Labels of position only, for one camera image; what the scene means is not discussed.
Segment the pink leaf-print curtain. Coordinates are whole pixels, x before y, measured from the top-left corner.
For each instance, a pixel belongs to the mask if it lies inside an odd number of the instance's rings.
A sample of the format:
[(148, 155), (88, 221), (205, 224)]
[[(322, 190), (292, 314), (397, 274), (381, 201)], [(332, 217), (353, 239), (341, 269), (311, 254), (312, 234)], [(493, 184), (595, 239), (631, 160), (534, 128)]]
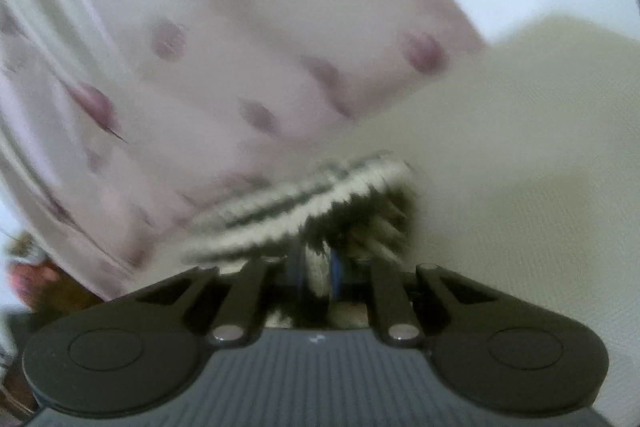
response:
[(454, 0), (1, 0), (1, 179), (113, 298), (160, 236), (484, 44)]

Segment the grey woven bed mat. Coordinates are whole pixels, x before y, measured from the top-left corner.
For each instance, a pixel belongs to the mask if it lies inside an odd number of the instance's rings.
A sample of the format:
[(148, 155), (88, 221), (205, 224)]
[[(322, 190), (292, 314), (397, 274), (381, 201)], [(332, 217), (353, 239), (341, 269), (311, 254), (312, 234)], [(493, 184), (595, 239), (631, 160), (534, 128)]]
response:
[(639, 43), (529, 26), (335, 138), (416, 170), (416, 260), (574, 317), (611, 366), (597, 410), (639, 421)]

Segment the red floral folded blanket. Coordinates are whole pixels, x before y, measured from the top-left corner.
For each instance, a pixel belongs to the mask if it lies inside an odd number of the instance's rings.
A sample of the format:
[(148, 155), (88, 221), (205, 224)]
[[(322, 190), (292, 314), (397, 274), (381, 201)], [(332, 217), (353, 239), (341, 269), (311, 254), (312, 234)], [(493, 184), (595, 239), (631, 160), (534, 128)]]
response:
[(28, 232), (6, 246), (8, 282), (21, 303), (35, 312), (69, 314), (103, 303), (60, 268)]

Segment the black white striped knit sweater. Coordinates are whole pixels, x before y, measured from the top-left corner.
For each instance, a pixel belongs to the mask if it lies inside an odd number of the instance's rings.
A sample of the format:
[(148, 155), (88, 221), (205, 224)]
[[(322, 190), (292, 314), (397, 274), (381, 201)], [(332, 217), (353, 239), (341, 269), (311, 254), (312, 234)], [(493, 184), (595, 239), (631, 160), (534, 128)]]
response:
[(296, 181), (235, 196), (198, 216), (172, 241), (186, 265), (229, 268), (270, 260), (298, 291), (267, 314), (276, 329), (356, 329), (366, 311), (340, 291), (374, 262), (403, 270), (416, 205), (407, 161), (379, 153), (332, 162)]

